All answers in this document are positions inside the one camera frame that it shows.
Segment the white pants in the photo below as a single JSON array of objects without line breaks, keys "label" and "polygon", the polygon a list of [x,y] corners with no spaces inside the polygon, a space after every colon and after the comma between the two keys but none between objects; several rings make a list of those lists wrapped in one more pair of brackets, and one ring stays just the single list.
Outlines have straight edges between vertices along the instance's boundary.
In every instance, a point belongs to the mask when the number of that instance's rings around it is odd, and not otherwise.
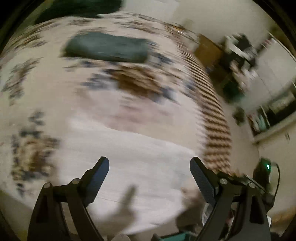
[{"label": "white pants", "polygon": [[175,219],[202,202],[190,173],[195,153],[172,142],[116,131],[84,116],[67,121],[56,184],[67,184],[107,157],[109,172],[88,212],[102,235],[134,234]]}]

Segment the floral bed blanket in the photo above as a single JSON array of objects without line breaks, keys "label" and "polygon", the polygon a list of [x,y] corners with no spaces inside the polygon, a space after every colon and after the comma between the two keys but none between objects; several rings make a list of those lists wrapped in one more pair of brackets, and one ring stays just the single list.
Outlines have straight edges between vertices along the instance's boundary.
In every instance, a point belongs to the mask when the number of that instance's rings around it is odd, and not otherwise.
[{"label": "floral bed blanket", "polygon": [[[66,43],[87,32],[146,39],[149,57],[127,63],[66,56]],[[186,147],[215,172],[231,169],[230,129],[209,75],[160,21],[128,13],[64,17],[8,41],[1,53],[1,190],[34,204],[41,185],[56,177],[73,116]]]}]

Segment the dark teal folded garment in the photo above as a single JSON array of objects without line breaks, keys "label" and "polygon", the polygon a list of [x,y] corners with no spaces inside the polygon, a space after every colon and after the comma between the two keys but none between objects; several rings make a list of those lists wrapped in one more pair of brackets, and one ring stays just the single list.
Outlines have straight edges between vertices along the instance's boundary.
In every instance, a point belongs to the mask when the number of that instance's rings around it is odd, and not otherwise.
[{"label": "dark teal folded garment", "polygon": [[93,60],[144,63],[149,57],[149,43],[146,39],[87,32],[70,39],[64,53]]}]

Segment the brown cardboard box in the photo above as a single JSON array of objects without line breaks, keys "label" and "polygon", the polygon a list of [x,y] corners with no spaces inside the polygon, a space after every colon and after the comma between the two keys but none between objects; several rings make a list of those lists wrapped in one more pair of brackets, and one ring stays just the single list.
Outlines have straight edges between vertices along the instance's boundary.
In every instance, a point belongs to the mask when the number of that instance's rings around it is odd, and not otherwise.
[{"label": "brown cardboard box", "polygon": [[199,45],[194,52],[194,55],[207,68],[214,66],[222,57],[224,51],[213,41],[200,34]]}]

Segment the white wardrobe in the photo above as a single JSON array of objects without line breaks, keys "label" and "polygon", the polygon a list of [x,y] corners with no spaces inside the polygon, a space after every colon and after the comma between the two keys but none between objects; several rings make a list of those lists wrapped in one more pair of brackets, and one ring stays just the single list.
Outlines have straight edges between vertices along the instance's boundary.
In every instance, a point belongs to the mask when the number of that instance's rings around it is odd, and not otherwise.
[{"label": "white wardrobe", "polygon": [[252,143],[295,123],[295,56],[271,36],[257,58],[256,74],[240,102]]}]

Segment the dark green quilt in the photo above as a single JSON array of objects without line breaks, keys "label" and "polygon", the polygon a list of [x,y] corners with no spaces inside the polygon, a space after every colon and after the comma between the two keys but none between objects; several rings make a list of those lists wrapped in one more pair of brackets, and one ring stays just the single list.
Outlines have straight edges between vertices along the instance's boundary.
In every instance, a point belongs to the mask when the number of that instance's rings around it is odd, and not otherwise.
[{"label": "dark green quilt", "polygon": [[114,13],[122,7],[121,0],[56,0],[35,20],[35,24],[65,16],[98,18],[97,15]]}]

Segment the chair with piled clothes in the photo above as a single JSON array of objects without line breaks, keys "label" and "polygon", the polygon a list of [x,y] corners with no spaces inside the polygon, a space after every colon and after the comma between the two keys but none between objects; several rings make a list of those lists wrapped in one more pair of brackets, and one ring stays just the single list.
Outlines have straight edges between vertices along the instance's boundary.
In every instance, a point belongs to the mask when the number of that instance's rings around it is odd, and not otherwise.
[{"label": "chair with piled clothes", "polygon": [[257,76],[256,61],[257,51],[244,34],[225,37],[224,55],[219,64],[226,72],[222,82],[226,101],[238,101],[250,89]]}]

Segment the black device green light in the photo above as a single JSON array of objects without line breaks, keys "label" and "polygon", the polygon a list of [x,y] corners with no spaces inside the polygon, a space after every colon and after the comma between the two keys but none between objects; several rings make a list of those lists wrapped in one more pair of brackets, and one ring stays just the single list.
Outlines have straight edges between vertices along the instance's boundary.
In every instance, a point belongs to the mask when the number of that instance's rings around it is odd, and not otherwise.
[{"label": "black device green light", "polygon": [[[276,190],[275,190],[274,194],[272,194],[270,191],[270,178],[271,178],[272,167],[275,167],[278,172],[277,185],[276,185]],[[280,185],[280,167],[279,167],[278,163],[272,162],[267,158],[261,158],[254,169],[253,180],[267,194],[271,194],[272,197],[275,198],[278,193],[278,188]]]}]

